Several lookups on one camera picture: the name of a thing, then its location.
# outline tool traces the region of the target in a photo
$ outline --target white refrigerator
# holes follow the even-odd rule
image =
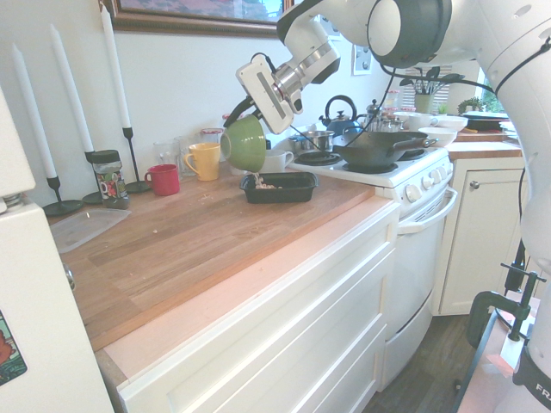
[[[0,90],[0,411],[113,412]]]

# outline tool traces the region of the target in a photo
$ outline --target yellow mug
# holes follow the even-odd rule
[[[193,158],[195,167],[189,163],[190,157]],[[184,155],[183,161],[197,174],[199,181],[213,181],[218,179],[220,144],[208,142],[191,145],[189,147],[189,153]]]

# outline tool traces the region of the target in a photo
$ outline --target stove knob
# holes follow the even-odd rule
[[[421,183],[423,184],[423,188],[431,189],[432,186],[434,185],[434,179],[432,179],[428,176],[423,176],[423,179],[421,180]]]
[[[407,185],[406,186],[406,198],[411,203],[415,202],[416,200],[420,200],[423,194],[421,193],[421,189],[417,185]]]
[[[440,175],[440,172],[438,170],[433,170],[430,173],[430,177],[434,179],[434,183],[440,183],[442,181],[442,176]]]
[[[446,177],[448,176],[448,172],[444,169],[443,166],[439,166],[438,168],[436,168],[436,170],[440,172],[440,176],[443,180],[446,179]]]

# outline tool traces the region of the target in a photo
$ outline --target frying pan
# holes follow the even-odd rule
[[[392,165],[406,151],[427,148],[435,141],[427,139],[426,133],[410,132],[364,132],[346,146],[357,132],[345,133],[333,139],[333,151],[349,165],[359,168],[385,168]]]

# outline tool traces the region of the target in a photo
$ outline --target kettle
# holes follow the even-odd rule
[[[329,117],[329,108],[334,101],[343,101],[348,103],[352,108],[352,117],[349,118],[348,116],[343,114],[344,112],[343,110],[339,110],[337,112],[338,117],[335,119],[331,119]],[[327,102],[327,105],[325,106],[325,118],[322,115],[319,117],[319,120],[321,120],[321,123],[323,123],[323,125],[327,128],[328,131],[333,131],[335,133],[335,136],[338,136],[338,135],[342,135],[343,130],[347,127],[354,126],[354,127],[360,128],[360,125],[358,124],[358,122],[356,122],[357,117],[358,116],[357,116],[356,105],[354,104],[352,99],[350,99],[348,96],[345,96],[345,95],[337,95],[337,96],[333,96]]]

